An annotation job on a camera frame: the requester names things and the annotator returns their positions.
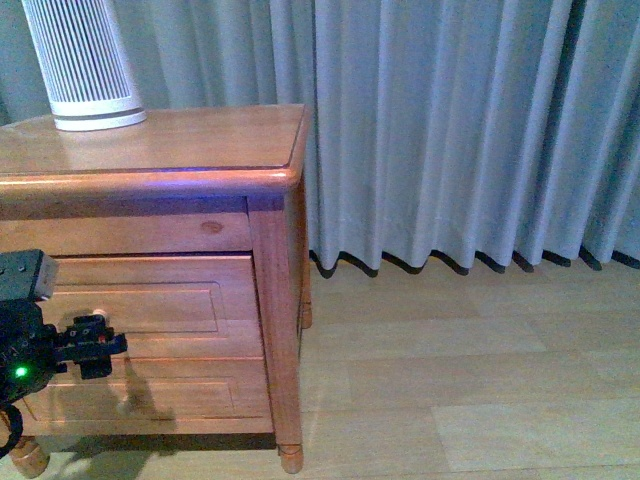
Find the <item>cabinet leg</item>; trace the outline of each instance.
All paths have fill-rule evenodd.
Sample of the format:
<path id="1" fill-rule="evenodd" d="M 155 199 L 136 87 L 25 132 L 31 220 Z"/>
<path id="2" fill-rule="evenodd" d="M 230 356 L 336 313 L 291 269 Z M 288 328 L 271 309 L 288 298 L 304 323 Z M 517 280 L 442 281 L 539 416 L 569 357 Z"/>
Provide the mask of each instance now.
<path id="1" fill-rule="evenodd" d="M 302 445 L 278 445 L 278 455 L 280 455 L 280 464 L 285 472 L 293 474 L 302 470 L 304 463 Z"/>
<path id="2" fill-rule="evenodd" d="M 36 478 L 49 465 L 49 455 L 44 453 L 34 437 L 22 437 L 9 456 L 16 470 L 25 478 Z"/>

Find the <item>wooden floor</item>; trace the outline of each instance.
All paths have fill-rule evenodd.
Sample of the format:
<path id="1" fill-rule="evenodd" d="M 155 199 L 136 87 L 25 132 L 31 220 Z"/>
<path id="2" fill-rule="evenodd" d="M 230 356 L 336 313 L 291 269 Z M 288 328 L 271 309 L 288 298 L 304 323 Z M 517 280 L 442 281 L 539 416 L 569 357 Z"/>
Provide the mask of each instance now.
<path id="1" fill-rule="evenodd" d="M 432 258 L 419 275 L 385 263 L 369 278 L 342 263 L 328 280 L 314 271 L 313 293 L 297 478 L 640 478 L 639 271 L 478 263 L 461 277 Z M 273 450 L 92 442 L 44 439 L 42 478 L 294 478 Z M 7 463 L 0 478 L 19 478 Z"/>

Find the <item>curtain fold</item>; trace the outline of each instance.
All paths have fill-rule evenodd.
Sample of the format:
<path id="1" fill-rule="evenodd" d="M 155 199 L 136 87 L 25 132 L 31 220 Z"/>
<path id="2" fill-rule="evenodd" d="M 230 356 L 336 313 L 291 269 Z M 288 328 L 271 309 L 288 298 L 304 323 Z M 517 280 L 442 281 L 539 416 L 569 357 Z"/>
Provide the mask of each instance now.
<path id="1" fill-rule="evenodd" d="M 311 248 L 640 257 L 640 2 L 115 0 L 146 108 L 304 102 Z M 0 121 L 47 113 L 18 2 Z"/>

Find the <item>wooden drawer front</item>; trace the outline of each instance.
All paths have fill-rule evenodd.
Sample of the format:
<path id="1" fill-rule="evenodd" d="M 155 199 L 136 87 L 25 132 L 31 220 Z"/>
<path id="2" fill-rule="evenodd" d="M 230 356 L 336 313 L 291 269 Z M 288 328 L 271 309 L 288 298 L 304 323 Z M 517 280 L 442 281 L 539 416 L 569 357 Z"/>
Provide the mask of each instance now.
<path id="1" fill-rule="evenodd" d="M 99 310 L 132 358 L 262 357 L 250 256 L 62 259 L 45 322 Z"/>
<path id="2" fill-rule="evenodd" d="M 0 206 L 0 250 L 48 255 L 249 251 L 242 197 Z"/>
<path id="3" fill-rule="evenodd" d="M 114 373 L 73 373 L 25 398 L 36 422 L 268 417 L 264 362 L 114 360 Z"/>

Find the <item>wooden cabinet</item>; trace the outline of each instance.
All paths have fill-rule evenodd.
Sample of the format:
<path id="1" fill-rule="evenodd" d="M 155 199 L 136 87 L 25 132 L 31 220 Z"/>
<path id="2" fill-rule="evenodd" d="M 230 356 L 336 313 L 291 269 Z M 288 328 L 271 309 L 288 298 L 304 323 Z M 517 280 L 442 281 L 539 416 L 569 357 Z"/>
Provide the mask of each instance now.
<path id="1" fill-rule="evenodd" d="M 0 129 L 0 251 L 59 261 L 46 323 L 100 311 L 129 343 L 111 376 L 72 367 L 21 401 L 26 435 L 274 432 L 285 470 L 301 468 L 308 122 L 289 105 Z M 26 438 L 23 471 L 44 465 Z"/>

